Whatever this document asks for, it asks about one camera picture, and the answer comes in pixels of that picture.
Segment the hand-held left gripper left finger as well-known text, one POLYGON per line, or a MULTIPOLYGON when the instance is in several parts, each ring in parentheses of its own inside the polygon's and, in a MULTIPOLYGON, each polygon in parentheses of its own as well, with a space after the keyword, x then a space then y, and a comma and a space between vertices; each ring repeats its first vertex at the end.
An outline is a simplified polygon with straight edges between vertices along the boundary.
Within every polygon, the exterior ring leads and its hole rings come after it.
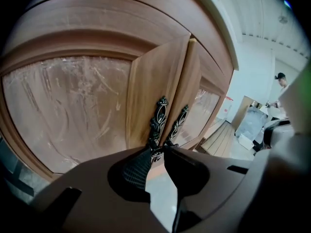
POLYGON ((77 165, 31 202, 46 232, 164 233, 145 190, 151 149, 140 147, 77 165))

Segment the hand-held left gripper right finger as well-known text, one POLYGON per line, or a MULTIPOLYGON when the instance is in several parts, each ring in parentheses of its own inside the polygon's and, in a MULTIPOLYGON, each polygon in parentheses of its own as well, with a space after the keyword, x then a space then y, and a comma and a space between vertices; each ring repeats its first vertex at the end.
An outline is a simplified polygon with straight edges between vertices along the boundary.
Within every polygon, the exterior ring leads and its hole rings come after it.
POLYGON ((269 150, 262 150, 247 161, 166 146, 165 169, 177 188, 172 232, 239 232, 269 154, 269 150))

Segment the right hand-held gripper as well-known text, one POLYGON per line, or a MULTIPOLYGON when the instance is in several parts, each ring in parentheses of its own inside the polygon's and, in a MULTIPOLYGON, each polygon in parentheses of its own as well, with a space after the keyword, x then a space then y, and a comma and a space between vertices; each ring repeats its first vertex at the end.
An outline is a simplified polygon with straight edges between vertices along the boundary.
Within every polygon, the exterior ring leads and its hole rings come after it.
POLYGON ((297 134, 311 134, 311 63, 308 62, 297 78, 279 98, 288 119, 265 124, 263 148, 270 149, 278 141, 297 134))

